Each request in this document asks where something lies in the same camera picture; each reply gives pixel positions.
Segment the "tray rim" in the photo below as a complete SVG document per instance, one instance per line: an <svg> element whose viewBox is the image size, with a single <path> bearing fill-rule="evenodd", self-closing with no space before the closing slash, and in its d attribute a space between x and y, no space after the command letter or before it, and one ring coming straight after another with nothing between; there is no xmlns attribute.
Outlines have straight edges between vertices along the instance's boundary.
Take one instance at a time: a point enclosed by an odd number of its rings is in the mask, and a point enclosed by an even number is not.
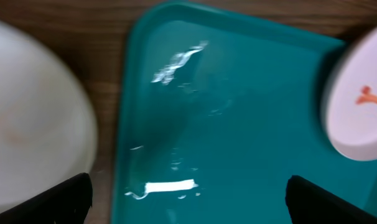
<svg viewBox="0 0 377 224"><path fill-rule="evenodd" d="M138 46L140 46L140 40L143 33L146 33L147 24L152 21L153 18L156 18L158 16L158 13L160 11L163 11L168 8L173 7L185 7L189 9L194 9L196 11L205 11L209 14L218 14L223 17L229 17L230 19L234 19L236 21L241 22L247 22L254 26L268 26L273 29L278 29L283 32L287 32L288 34L293 35L304 35L308 39L315 39L315 41L320 42L329 42L330 45L337 46L345 46L345 42L340 39L335 39L333 37L329 37L322 34L316 34L311 31L298 29L295 27L287 26L284 24L279 24L277 22L269 21L267 19L253 17L253 16L247 16L244 14L240 14L237 12L227 11L224 9L219 9L212 6L207 6L204 4L194 3L194 2L188 2L188 1L168 1L163 2L160 4L157 4L150 8L148 11L146 11L142 17L138 19L138 21L135 22L129 37L127 41L127 49L125 50L125 61L122 62L124 64L124 68L121 72L122 79L121 79L121 93L119 95L119 106L118 106L118 124L116 128L116 152L115 152L115 158L114 158L114 177L113 177L113 189L111 189L111 216L110 216L110 223L111 224L118 224L119 222L119 198L121 196L121 191L119 190L121 188L121 179L123 178L123 159L124 159L124 152L123 152L123 142L125 140L125 136L127 133L127 126L124 124L124 121L127 121L129 119L129 107L127 105L131 105L133 102L133 97L131 97L131 92L133 90L133 87L129 84L132 82L134 78L134 65L137 62L137 58L140 57L140 50L138 49Z"/></svg>

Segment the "blue-green surface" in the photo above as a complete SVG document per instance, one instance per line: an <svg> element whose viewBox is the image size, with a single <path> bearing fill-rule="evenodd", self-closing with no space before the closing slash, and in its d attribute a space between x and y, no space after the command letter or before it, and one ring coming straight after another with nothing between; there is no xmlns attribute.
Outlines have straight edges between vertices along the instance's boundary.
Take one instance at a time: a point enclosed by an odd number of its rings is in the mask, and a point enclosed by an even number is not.
<svg viewBox="0 0 377 224"><path fill-rule="evenodd" d="M151 82L173 55L201 41L208 45L168 85ZM149 11L126 56L112 224L290 223L291 175L377 215L377 161L341 156L319 121L322 85L343 48L189 2ZM147 182L187 179L199 186L142 200L124 195L142 196Z"/></svg>

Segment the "wooden table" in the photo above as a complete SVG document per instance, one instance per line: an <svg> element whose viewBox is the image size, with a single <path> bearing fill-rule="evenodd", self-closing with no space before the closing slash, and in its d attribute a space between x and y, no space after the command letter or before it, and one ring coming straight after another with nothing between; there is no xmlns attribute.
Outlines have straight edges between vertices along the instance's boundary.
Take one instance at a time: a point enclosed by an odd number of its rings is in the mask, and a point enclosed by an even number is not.
<svg viewBox="0 0 377 224"><path fill-rule="evenodd" d="M159 0L0 0L0 20L52 49L82 82L96 111L97 160L91 172L93 209L86 223L109 223L116 121L126 37ZM204 0L351 41L377 25L377 0Z"/></svg>

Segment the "tray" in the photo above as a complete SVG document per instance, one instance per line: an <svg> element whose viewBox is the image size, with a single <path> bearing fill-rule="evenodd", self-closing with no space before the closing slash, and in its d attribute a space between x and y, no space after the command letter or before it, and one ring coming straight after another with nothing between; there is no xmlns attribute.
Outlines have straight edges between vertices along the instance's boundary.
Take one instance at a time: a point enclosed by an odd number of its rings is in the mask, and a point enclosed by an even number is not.
<svg viewBox="0 0 377 224"><path fill-rule="evenodd" d="M377 215L377 161L341 156L319 121L344 48L200 4L151 9L129 40L111 222L291 223L291 175Z"/></svg>

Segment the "brown wooden surface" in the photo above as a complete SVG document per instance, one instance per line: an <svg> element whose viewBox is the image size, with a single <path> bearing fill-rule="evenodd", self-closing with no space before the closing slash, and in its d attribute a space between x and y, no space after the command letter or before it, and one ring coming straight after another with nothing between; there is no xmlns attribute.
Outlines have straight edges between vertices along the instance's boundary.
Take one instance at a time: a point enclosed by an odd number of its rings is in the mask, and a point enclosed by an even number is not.
<svg viewBox="0 0 377 224"><path fill-rule="evenodd" d="M109 223L117 106L126 37L159 0L0 0L0 20L31 34L75 72L96 111L93 209L87 223ZM204 0L211 6L353 40L377 25L377 0Z"/></svg>

